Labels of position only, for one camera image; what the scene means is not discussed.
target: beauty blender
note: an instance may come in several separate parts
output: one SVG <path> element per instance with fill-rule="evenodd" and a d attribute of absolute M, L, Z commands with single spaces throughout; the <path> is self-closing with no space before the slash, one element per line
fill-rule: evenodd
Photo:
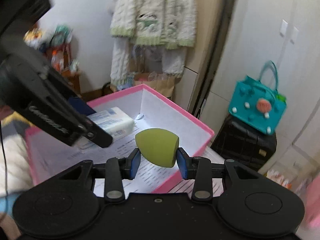
<path fill-rule="evenodd" d="M 151 128 L 137 133 L 135 138 L 142 156 L 149 162 L 165 168 L 172 168 L 176 163 L 179 137 L 174 133 Z"/>

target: teal handbag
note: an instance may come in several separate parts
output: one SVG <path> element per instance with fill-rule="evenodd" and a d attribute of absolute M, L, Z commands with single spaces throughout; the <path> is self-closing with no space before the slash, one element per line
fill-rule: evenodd
<path fill-rule="evenodd" d="M 274 90 L 261 83 L 268 68 L 272 70 L 276 80 Z M 273 134 L 287 107 L 286 98 L 277 89 L 277 68 L 272 61 L 268 61 L 258 80 L 247 76 L 243 81 L 237 82 L 229 113 L 264 134 Z"/>

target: pink box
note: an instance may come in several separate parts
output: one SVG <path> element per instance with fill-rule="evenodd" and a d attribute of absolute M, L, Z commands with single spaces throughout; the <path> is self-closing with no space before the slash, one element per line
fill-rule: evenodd
<path fill-rule="evenodd" d="M 108 158 L 129 155 L 136 147 L 134 135 L 140 130 L 162 128 L 175 133 L 180 138 L 179 146 L 189 156 L 201 155 L 214 136 L 214 132 L 193 115 L 144 84 L 98 98 L 88 105 L 97 112 L 119 107 L 136 120 L 134 132 L 115 141 L 108 148 L 102 149 L 94 145 L 90 149 L 84 149 L 67 146 L 39 128 L 30 128 L 26 133 L 26 141 L 35 185 L 81 160 L 92 159 L 94 163 L 104 163 Z M 144 172 L 139 176 L 137 174 L 130 183 L 124 181 L 125 191 L 167 193 L 182 179 L 177 165 L 171 169 L 160 168 L 151 163 L 147 165 L 149 176 L 143 177 Z"/>

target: hanging clothing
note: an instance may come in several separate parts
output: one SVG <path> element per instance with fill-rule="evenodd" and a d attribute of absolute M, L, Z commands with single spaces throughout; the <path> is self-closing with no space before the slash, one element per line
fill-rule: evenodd
<path fill-rule="evenodd" d="M 110 33 L 117 37 L 113 50 L 111 82 L 126 82 L 132 48 L 160 46 L 164 73 L 181 77 L 186 50 L 196 36 L 195 0 L 118 0 Z"/>

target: yellow fabric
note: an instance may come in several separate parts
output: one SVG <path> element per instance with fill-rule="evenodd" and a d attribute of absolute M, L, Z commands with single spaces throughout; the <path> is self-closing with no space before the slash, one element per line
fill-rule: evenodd
<path fill-rule="evenodd" d="M 31 122 L 29 122 L 27 119 L 25 119 L 22 115 L 18 114 L 17 112 L 14 112 L 13 114 L 4 118 L 1 121 L 1 125 L 5 126 L 5 125 L 9 124 L 10 122 L 12 122 L 13 120 L 21 121 L 21 122 L 24 122 L 30 126 L 33 126 L 33 124 Z"/>

